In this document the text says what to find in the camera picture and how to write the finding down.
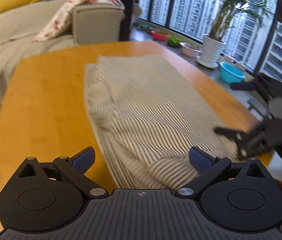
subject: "table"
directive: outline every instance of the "table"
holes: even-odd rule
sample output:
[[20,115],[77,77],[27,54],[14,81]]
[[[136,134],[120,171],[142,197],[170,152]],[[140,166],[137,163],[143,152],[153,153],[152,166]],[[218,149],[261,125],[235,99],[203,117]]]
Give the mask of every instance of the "table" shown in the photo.
[[[72,156],[92,146],[96,150],[96,162],[86,176],[111,192],[115,184],[105,169],[85,111],[84,67],[96,63],[99,55],[148,54],[159,54],[168,60],[228,127],[248,130],[257,122],[219,84],[153,41],[105,43],[41,54],[20,61],[0,110],[0,191],[28,156],[51,162],[58,156]],[[268,155],[263,157],[265,162],[269,159]]]

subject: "floral blanket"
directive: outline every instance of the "floral blanket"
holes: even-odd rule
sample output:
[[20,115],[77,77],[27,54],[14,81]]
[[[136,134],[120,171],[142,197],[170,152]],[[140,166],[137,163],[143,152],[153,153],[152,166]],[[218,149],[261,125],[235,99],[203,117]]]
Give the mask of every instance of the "floral blanket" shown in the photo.
[[72,12],[75,6],[82,4],[110,4],[122,9],[124,18],[124,4],[120,0],[70,0],[66,2],[46,25],[46,27],[32,40],[32,42],[51,40],[66,30],[72,24]]

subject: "striped cloth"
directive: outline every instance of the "striped cloth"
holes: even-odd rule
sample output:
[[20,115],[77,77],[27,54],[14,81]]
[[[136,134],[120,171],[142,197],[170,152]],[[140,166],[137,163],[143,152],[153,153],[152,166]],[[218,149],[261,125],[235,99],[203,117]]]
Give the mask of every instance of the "striped cloth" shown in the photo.
[[218,116],[160,56],[100,57],[86,67],[84,97],[118,187],[179,188],[198,175],[192,146],[236,160],[235,144],[212,130]]

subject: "ribbed white pot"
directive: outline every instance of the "ribbed white pot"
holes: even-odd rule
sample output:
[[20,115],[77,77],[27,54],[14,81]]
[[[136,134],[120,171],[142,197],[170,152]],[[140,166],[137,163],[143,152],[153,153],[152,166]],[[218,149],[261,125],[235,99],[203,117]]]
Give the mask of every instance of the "ribbed white pot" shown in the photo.
[[219,55],[224,49],[226,43],[223,41],[216,41],[208,36],[203,37],[202,53],[200,56],[200,63],[206,67],[215,68]]

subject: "beige sofa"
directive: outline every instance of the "beige sofa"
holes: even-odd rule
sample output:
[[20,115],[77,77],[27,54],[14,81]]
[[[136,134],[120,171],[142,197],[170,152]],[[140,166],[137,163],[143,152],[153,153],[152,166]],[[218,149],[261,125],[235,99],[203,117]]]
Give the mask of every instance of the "beige sofa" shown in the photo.
[[42,1],[0,14],[0,104],[20,59],[68,47],[118,40],[120,9],[110,5],[83,5],[74,10],[69,32],[51,41],[32,43],[33,37],[66,1]]

